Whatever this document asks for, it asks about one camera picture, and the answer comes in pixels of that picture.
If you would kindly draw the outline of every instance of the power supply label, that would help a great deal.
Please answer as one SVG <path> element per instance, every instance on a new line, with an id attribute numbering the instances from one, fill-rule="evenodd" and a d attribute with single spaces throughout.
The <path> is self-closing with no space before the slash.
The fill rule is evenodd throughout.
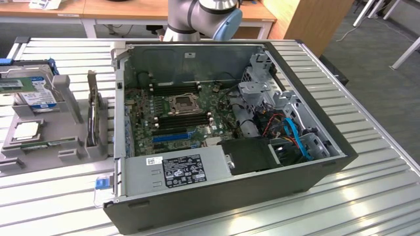
<path id="1" fill-rule="evenodd" d="M 198 154 L 162 160 L 167 188 L 206 181 Z"/>

